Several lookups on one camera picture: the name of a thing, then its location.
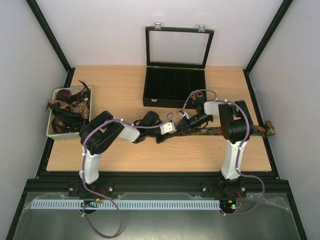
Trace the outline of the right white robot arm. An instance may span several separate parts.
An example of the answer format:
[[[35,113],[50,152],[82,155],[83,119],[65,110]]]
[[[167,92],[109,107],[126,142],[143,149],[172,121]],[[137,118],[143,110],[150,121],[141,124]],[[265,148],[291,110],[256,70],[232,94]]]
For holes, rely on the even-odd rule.
[[[179,114],[182,120],[178,123],[178,132],[194,131],[219,117],[221,135],[226,140],[225,159],[221,169],[221,174],[225,178],[218,183],[218,191],[229,196],[236,189],[232,180],[241,176],[241,163],[244,149],[250,135],[254,130],[249,110],[244,100],[232,102],[229,100],[210,100],[204,97],[197,97],[194,100],[197,114],[190,117],[184,110]]]

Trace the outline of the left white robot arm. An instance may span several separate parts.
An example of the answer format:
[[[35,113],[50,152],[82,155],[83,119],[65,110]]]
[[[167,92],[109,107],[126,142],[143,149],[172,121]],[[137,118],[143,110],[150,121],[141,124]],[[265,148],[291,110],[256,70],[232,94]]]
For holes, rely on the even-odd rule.
[[[110,112],[103,111],[85,124],[79,131],[82,145],[82,166],[79,176],[85,184],[92,184],[99,178],[99,166],[102,154],[118,138],[138,144],[146,138],[163,137],[176,130],[172,122],[174,114],[168,113],[165,121],[159,115],[149,111],[133,123],[115,118]]]

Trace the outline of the brown teal patterned tie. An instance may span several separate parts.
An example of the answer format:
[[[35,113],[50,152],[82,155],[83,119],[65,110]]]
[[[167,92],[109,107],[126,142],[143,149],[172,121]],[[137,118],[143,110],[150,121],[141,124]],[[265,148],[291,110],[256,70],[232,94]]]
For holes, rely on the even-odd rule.
[[[276,131],[270,121],[266,121],[263,126],[255,125],[254,130],[250,133],[251,136],[261,136],[268,138],[276,134]],[[163,143],[165,140],[173,137],[186,137],[186,136],[221,136],[222,129],[217,127],[197,127],[194,129],[176,130],[173,133],[165,133],[164,135],[158,135],[156,143]]]

